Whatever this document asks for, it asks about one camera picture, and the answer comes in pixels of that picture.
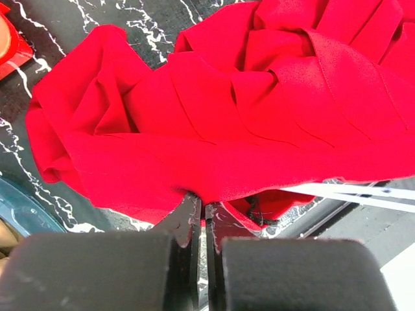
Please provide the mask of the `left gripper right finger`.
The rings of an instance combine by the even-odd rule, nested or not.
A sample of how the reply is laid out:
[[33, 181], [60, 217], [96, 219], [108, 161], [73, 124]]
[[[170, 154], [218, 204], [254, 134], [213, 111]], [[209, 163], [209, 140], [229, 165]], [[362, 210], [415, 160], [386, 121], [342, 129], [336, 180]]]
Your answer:
[[396, 309], [359, 242], [259, 238], [221, 203], [205, 220], [210, 310]]

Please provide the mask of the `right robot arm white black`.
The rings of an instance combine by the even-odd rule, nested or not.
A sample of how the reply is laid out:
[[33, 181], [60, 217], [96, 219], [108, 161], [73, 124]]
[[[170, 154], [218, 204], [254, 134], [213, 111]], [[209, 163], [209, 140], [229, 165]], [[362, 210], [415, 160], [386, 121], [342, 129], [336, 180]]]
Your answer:
[[392, 202], [385, 199], [395, 198], [414, 201], [413, 190], [330, 183], [305, 183], [293, 187], [280, 188], [280, 190], [414, 213], [414, 204]]

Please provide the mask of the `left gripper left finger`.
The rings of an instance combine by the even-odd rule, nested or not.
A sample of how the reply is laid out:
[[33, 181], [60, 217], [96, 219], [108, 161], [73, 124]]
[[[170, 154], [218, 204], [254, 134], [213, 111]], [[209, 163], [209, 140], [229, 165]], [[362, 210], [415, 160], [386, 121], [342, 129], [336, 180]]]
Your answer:
[[42, 233], [13, 250], [2, 310], [196, 310], [201, 201], [148, 231]]

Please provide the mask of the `red pleated skirt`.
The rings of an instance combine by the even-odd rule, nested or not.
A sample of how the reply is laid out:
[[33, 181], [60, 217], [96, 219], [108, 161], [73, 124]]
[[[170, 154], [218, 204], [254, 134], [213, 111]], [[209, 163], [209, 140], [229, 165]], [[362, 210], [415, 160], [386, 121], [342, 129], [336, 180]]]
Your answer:
[[414, 2], [227, 5], [156, 70], [99, 26], [34, 87], [26, 127], [46, 182], [152, 224], [188, 192], [274, 219], [311, 201], [283, 187], [411, 177]]

